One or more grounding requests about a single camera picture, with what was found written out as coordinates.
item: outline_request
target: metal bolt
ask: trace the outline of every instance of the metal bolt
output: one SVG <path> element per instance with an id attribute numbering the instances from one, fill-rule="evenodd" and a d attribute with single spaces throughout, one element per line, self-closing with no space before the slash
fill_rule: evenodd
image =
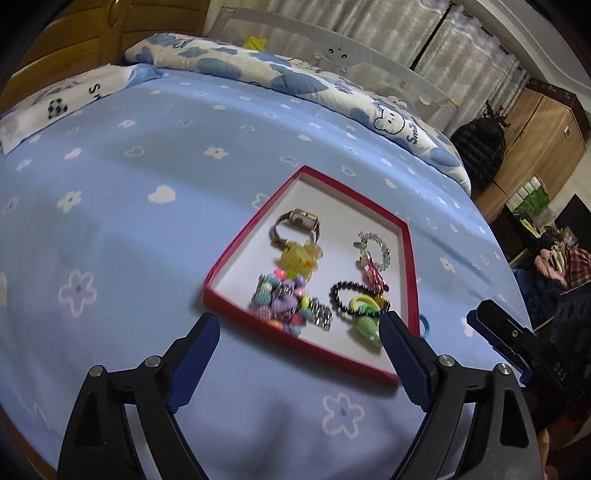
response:
<path id="1" fill-rule="evenodd" d="M 160 364 L 160 357 L 158 355 L 149 356 L 145 360 L 144 364 L 146 367 L 150 367 L 150 368 L 157 367 Z"/>
<path id="2" fill-rule="evenodd" d="M 451 355 L 440 355 L 439 363 L 442 364 L 444 367 L 452 367 L 453 365 L 455 365 L 456 361 Z"/>
<path id="3" fill-rule="evenodd" d="M 510 375 L 513 371 L 511 367 L 507 364 L 498 364 L 496 367 L 498 371 L 501 372 L 503 375 Z"/>
<path id="4" fill-rule="evenodd" d="M 91 377 L 99 377 L 103 372 L 103 368 L 100 365 L 93 366 L 90 370 L 88 370 L 88 374 Z"/>

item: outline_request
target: watch face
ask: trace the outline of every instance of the watch face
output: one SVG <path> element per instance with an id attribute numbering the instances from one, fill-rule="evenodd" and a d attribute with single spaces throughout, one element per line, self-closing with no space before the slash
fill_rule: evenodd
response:
<path id="1" fill-rule="evenodd" d="M 316 227 L 318 219 L 303 210 L 294 210 L 291 214 L 290 223 L 304 230 L 312 231 Z"/>

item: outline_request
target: black beaded bracelet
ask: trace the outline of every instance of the black beaded bracelet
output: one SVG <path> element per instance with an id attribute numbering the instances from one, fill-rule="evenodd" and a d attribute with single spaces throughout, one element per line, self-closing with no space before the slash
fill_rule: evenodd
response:
<path id="1" fill-rule="evenodd" d="M 382 316 L 382 314 L 384 314 L 385 312 L 390 310 L 390 302 L 386 299 L 383 299 L 384 305 L 382 306 L 382 309 L 379 312 L 369 312 L 369 313 L 356 312 L 356 311 L 350 309 L 349 307 L 346 307 L 343 304 L 343 302 L 340 301 L 339 290 L 353 290 L 353 291 L 357 291 L 359 293 L 362 293 L 364 295 L 368 295 L 368 296 L 372 297 L 373 299 L 376 299 L 375 292 L 371 288 L 367 288 L 365 285 L 362 285 L 361 283 L 355 283 L 352 281 L 340 281 L 332 286 L 332 288 L 330 289 L 330 294 L 329 294 L 330 302 L 335 307 L 335 310 L 337 310 L 339 312 L 343 312 L 348 315 L 352 315 L 352 316 L 356 316 L 356 317 L 362 316 L 362 317 L 375 318 L 375 317 Z"/>

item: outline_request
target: blue hair tie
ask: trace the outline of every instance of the blue hair tie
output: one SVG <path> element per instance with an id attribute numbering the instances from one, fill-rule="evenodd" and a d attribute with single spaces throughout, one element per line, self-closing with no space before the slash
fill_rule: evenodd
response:
<path id="1" fill-rule="evenodd" d="M 427 318 L 425 317 L 425 315 L 419 315 L 418 319 L 421 321 L 421 323 L 423 324 L 423 330 L 424 332 L 421 334 L 421 338 L 426 338 L 427 335 L 429 334 L 429 321 L 427 320 Z"/>

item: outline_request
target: white pillowcase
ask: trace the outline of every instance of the white pillowcase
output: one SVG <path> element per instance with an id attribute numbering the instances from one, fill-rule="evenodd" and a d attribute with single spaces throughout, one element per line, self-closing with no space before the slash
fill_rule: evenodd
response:
<path id="1" fill-rule="evenodd" d="M 8 154 L 47 125 L 101 97 L 124 89 L 136 65 L 103 65 L 55 82 L 20 101 L 0 118 L 0 147 Z"/>

